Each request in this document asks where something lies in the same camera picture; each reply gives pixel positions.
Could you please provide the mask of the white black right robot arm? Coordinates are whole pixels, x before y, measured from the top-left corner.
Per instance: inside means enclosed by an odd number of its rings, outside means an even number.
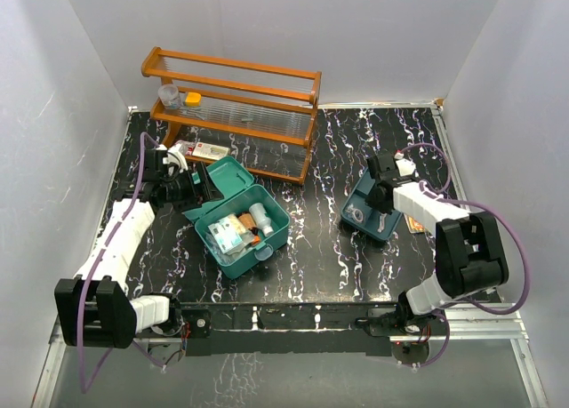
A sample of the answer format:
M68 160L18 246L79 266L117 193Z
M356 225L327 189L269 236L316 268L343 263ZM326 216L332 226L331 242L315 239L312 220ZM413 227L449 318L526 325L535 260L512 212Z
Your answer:
M421 284L402 292L384 324L415 334L434 312L466 296L505 284L509 268L496 219L468 212L424 188L413 164L380 154L367 159L373 185L365 203L381 213L401 212L435 237L435 269Z

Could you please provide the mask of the bag of cotton balls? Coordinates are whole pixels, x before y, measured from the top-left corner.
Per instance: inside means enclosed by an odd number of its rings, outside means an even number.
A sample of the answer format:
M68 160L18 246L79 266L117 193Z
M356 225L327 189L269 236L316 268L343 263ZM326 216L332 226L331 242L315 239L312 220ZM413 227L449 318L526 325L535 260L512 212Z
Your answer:
M237 235L241 239L241 241L237 244L235 248L232 249L232 252L239 252L243 250L248 244L251 243L253 239L253 234L245 228L245 226L241 223L239 218L235 214L230 214L229 221L236 231Z

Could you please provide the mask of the teal medicine kit box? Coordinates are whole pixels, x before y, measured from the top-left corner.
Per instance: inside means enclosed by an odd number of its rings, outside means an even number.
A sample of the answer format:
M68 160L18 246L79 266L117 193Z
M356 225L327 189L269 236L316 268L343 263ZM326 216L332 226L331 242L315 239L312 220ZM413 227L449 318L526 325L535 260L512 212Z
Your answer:
M290 217L234 158L207 166L223 198L184 212L223 274L235 279L288 241Z

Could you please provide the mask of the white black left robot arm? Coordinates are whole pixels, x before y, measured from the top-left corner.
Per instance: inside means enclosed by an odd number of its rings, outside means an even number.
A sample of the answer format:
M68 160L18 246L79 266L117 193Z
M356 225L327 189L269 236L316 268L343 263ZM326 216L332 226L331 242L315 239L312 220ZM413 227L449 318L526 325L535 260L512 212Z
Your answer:
M126 278L140 243L157 212L197 209L223 198L203 163L190 165L182 154L159 147L144 153L134 183L116 194L111 216L87 261L54 289L63 338L69 346L127 348L134 337L155 326L173 336L184 315L173 297L151 293L127 296Z

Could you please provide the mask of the dark blue divided tray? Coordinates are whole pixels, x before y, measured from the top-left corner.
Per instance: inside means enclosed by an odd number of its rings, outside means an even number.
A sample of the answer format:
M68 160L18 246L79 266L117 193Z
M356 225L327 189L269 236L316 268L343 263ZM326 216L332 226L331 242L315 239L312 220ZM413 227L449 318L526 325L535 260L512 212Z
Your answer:
M401 212L392 212L388 214L386 229L382 233L377 232L378 221L379 221L378 217L380 212L375 211L374 209L370 208L368 205L365 204L365 197L369 193L373 183L374 180L371 178L369 171L365 170L360 180L351 190L347 201L342 207L341 219L345 223L349 224L356 230L362 231L363 233L365 233L374 240L387 241L391 238L391 236L397 229L397 225L401 220L403 214ZM346 214L346 208L350 204L353 204L356 208L361 209L362 212L365 214L365 219L363 223L354 222Z

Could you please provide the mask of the clear tape roll bag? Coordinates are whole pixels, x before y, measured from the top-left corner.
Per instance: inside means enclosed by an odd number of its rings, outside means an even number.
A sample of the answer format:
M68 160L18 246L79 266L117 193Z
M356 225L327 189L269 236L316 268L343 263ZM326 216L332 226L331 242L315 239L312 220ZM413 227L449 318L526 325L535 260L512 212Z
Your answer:
M350 204L346 208L346 214L356 223L363 223L365 219L365 214L361 209L356 208L353 204Z

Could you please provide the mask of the clear green-banded bottle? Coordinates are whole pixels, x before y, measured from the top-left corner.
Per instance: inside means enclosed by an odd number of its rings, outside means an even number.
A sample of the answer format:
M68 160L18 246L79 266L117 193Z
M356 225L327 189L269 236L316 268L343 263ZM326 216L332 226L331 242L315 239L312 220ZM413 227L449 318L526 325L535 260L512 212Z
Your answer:
M252 215L256 228L259 229L265 237L269 237L275 233L272 228L272 221L262 203L251 205L249 213Z

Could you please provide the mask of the blue face mask packet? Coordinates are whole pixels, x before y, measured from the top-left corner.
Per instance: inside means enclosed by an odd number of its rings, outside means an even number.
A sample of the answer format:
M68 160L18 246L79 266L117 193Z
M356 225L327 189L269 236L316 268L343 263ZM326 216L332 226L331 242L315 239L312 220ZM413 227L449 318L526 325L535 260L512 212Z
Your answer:
M223 254L239 252L245 247L242 232L229 216L210 224L208 230Z

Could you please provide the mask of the brown orange-capped medicine bottle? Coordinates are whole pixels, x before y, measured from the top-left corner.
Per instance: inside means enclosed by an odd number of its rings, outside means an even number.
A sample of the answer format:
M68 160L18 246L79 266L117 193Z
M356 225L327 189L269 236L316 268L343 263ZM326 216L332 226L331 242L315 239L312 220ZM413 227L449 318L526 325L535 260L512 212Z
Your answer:
M253 239L251 241L251 245L255 246L261 242L259 237L259 229L249 212L244 212L238 216L241 223L245 226L253 234Z

